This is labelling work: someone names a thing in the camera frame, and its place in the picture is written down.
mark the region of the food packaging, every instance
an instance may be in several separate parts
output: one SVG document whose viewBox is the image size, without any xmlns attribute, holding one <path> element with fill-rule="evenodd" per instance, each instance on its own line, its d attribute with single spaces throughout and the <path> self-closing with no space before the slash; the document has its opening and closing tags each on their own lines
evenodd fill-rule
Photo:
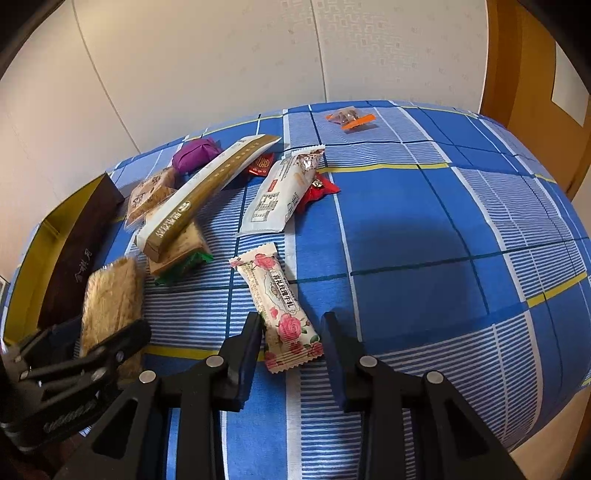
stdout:
<svg viewBox="0 0 591 480">
<path fill-rule="evenodd" d="M 160 276 L 154 280 L 154 283 L 156 283 L 156 285 L 170 286 L 194 267 L 211 261 L 213 261 L 213 255 L 205 252 L 194 252 L 162 272 Z"/>
<path fill-rule="evenodd" d="M 150 210 L 172 196 L 176 192 L 175 180 L 175 170 L 167 167 L 137 185 L 129 196 L 125 229 L 135 229 Z"/>
<path fill-rule="evenodd" d="M 280 139 L 276 135 L 251 135 L 234 143 L 199 170 L 162 205 L 138 231 L 135 244 L 149 259 L 159 262 L 163 252 L 197 211 L 250 165 L 254 158 Z"/>
<path fill-rule="evenodd" d="M 300 202 L 297 204 L 295 212 L 301 215 L 306 211 L 306 205 L 308 203 L 320 200 L 322 197 L 325 197 L 326 195 L 339 192 L 340 188 L 338 188 L 334 183 L 324 178 L 317 172 L 316 177 L 312 182 L 312 185 L 310 185 L 310 188 L 306 190 L 306 193 L 301 198 Z"/>
<path fill-rule="evenodd" d="M 158 210 L 159 209 L 155 209 L 150 212 L 146 216 L 147 221 L 150 221 Z M 150 273 L 154 277 L 159 277 L 176 264 L 182 262 L 185 258 L 193 255 L 195 252 L 204 252 L 207 255 L 211 255 L 211 251 L 209 250 L 205 237 L 197 224 L 197 220 L 192 218 L 180 231 L 173 243 L 170 244 L 165 252 L 163 252 L 159 262 L 148 259 Z"/>
<path fill-rule="evenodd" d="M 142 316 L 145 270 L 135 256 L 122 257 L 88 279 L 82 314 L 80 356 Z M 119 378 L 132 380 L 142 371 L 141 352 L 119 366 Z"/>
<path fill-rule="evenodd" d="M 335 110 L 330 115 L 326 115 L 326 119 L 330 122 L 339 124 L 343 130 L 350 130 L 375 120 L 375 115 L 369 113 L 368 115 L 359 116 L 359 113 L 354 106 L 348 106 Z"/>
<path fill-rule="evenodd" d="M 296 150 L 275 163 L 246 209 L 236 236 L 282 232 L 312 184 L 324 145 Z"/>
<path fill-rule="evenodd" d="M 252 173 L 257 177 L 266 177 L 269 175 L 274 160 L 275 155 L 273 153 L 263 153 L 248 166 L 248 173 Z"/>
<path fill-rule="evenodd" d="M 216 158 L 222 149 L 211 138 L 198 138 L 183 144 L 173 155 L 173 167 L 180 174 L 204 167 Z"/>
<path fill-rule="evenodd" d="M 276 374 L 324 354 L 322 343 L 291 292 L 275 244 L 230 259 L 248 284 L 265 322 L 265 365 Z"/>
<path fill-rule="evenodd" d="M 158 210 L 152 210 L 149 220 Z M 193 267 L 213 260 L 197 220 L 192 219 L 162 254 L 160 262 L 148 259 L 156 285 L 172 285 Z"/>
</svg>

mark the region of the small candy bag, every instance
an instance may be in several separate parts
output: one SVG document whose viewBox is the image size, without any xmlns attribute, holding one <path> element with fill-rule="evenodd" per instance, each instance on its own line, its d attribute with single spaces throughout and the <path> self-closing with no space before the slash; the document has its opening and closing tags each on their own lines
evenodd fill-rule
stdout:
<svg viewBox="0 0 591 480">
<path fill-rule="evenodd" d="M 273 152 L 263 153 L 254 162 L 248 166 L 248 173 L 252 173 L 257 177 L 266 177 L 269 175 L 269 170 L 275 161 L 275 154 Z"/>
<path fill-rule="evenodd" d="M 310 185 L 310 188 L 306 190 L 306 193 L 301 198 L 300 202 L 297 204 L 297 207 L 295 207 L 295 212 L 298 215 L 301 215 L 306 211 L 306 205 L 308 203 L 320 200 L 322 197 L 326 195 L 339 192 L 340 188 L 338 188 L 334 183 L 324 178 L 317 172 L 316 178 L 312 182 L 312 185 Z"/>
<path fill-rule="evenodd" d="M 339 124 L 343 130 L 349 130 L 351 128 L 358 127 L 359 125 L 372 122 L 375 120 L 375 115 L 369 113 L 360 117 L 354 106 L 348 106 L 339 110 L 335 110 L 330 115 L 326 115 L 326 119 L 329 122 Z"/>
<path fill-rule="evenodd" d="M 276 374 L 324 354 L 318 334 L 293 296 L 277 261 L 275 244 L 229 260 L 250 288 L 265 321 L 265 365 Z"/>
</svg>

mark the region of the orange candy wrapper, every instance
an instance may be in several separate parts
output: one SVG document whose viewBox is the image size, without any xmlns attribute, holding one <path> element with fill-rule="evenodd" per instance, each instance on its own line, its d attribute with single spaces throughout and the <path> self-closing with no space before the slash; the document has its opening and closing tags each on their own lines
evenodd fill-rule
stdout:
<svg viewBox="0 0 591 480">
<path fill-rule="evenodd" d="M 359 116 L 354 106 L 348 106 L 340 108 L 330 115 L 326 115 L 326 119 L 329 122 L 339 124 L 343 130 L 350 130 L 351 128 L 372 122 L 375 120 L 375 115 L 369 113 L 364 116 Z"/>
</svg>

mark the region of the pink rose print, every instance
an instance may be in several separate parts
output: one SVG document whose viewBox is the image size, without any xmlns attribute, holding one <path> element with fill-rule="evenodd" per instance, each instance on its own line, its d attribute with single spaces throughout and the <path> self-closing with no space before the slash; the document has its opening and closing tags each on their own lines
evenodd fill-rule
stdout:
<svg viewBox="0 0 591 480">
<path fill-rule="evenodd" d="M 277 356 L 274 353 L 266 351 L 265 352 L 265 365 L 267 366 L 267 368 L 276 367 L 278 365 L 277 364 Z"/>
<path fill-rule="evenodd" d="M 272 270 L 277 262 L 274 257 L 268 257 L 264 254 L 256 254 L 255 259 L 252 261 L 257 267 L 261 267 L 265 270 Z"/>
<path fill-rule="evenodd" d="M 304 349 L 304 346 L 301 344 L 301 342 L 292 343 L 290 345 L 290 352 L 293 353 L 294 355 L 301 353 L 303 349 Z"/>
<path fill-rule="evenodd" d="M 279 331 L 279 338 L 283 342 L 297 340 L 301 335 L 300 321 L 296 317 L 292 317 L 289 313 L 284 313 L 281 315 L 277 330 Z"/>
<path fill-rule="evenodd" d="M 312 348 L 308 348 L 308 356 L 320 356 L 324 355 L 324 349 L 322 348 L 322 343 L 316 342 L 312 343 Z"/>
</svg>

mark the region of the white snack wrapper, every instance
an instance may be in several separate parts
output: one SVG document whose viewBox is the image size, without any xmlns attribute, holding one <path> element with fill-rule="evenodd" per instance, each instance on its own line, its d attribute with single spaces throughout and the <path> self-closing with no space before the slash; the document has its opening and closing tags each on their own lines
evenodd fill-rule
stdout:
<svg viewBox="0 0 591 480">
<path fill-rule="evenodd" d="M 237 237 L 282 232 L 312 185 L 324 145 L 295 150 L 276 162 L 246 209 Z"/>
<path fill-rule="evenodd" d="M 265 322 L 265 365 L 272 374 L 324 354 L 322 343 L 294 297 L 275 244 L 256 247 L 229 260 L 248 284 Z"/>
</svg>

